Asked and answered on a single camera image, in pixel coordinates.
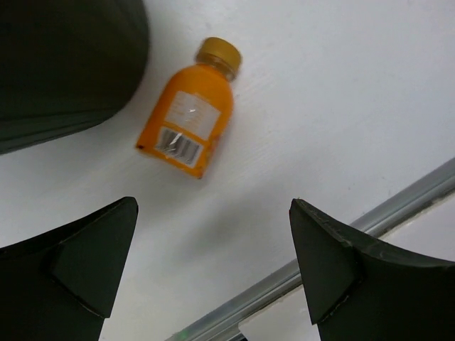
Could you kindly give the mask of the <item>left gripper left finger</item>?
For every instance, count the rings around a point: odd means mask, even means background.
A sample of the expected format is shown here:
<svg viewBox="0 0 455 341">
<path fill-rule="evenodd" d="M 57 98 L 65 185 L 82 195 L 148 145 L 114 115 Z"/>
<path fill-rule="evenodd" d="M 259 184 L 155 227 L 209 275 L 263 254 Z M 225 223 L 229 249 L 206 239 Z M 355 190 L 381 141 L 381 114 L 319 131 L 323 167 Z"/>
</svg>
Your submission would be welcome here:
<svg viewBox="0 0 455 341">
<path fill-rule="evenodd" d="M 112 313 L 138 203 L 92 214 L 1 248 L 2 340 L 98 340 Z"/>
</svg>

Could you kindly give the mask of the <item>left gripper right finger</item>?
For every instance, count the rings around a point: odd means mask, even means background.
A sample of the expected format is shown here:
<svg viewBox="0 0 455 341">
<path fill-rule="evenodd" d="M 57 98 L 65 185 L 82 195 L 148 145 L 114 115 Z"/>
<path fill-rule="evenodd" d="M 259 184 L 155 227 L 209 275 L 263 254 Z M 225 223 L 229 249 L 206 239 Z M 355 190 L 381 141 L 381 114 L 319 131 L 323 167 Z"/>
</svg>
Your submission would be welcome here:
<svg viewBox="0 0 455 341">
<path fill-rule="evenodd" d="M 295 199 L 291 233 L 322 340 L 453 340 L 454 263 L 402 249 Z"/>
</svg>

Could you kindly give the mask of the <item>orange juice bottle with barcode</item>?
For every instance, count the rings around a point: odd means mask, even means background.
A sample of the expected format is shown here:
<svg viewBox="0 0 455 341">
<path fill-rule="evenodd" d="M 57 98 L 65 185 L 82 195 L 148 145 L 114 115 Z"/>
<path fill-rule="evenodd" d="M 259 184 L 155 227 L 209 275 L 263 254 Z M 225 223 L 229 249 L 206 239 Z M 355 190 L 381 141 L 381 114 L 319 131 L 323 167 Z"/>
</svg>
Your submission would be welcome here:
<svg viewBox="0 0 455 341">
<path fill-rule="evenodd" d="M 202 178 L 234 108 L 231 83 L 242 62 L 239 50 L 218 37 L 206 38 L 193 65 L 164 87 L 136 149 Z"/>
</svg>

